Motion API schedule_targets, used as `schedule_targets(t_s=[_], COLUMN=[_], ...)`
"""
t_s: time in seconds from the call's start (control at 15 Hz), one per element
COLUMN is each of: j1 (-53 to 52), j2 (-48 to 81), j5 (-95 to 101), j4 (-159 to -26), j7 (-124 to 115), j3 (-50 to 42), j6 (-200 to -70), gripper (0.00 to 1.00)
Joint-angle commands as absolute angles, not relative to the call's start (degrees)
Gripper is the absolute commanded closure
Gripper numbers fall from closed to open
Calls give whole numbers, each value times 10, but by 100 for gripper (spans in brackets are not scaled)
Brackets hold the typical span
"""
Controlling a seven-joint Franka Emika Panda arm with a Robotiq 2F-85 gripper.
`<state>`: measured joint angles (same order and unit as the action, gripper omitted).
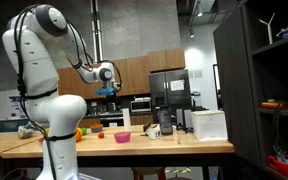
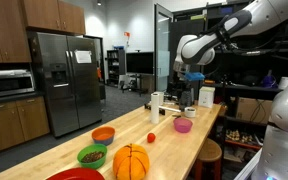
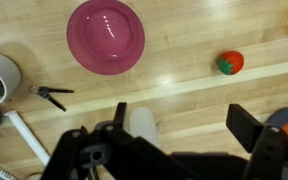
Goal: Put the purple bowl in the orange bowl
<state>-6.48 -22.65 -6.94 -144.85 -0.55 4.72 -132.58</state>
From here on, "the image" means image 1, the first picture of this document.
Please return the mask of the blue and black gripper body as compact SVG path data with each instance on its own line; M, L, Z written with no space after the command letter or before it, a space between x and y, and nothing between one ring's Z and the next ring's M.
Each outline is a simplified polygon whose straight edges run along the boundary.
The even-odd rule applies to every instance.
M121 83L114 83L112 87L97 89L94 91L96 95L114 95L122 89Z

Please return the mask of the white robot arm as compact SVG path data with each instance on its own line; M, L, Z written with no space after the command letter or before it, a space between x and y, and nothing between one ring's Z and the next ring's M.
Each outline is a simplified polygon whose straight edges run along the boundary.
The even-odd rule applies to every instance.
M51 5L31 5L10 20L2 36L7 55L18 74L21 107L31 123L44 136L43 169L36 180L80 180L76 152L76 131L87 111L86 101L78 95L58 93L59 76L49 51L59 48L86 83L100 82L101 95L121 89L115 81L113 64L102 62L86 67L85 41L62 13Z

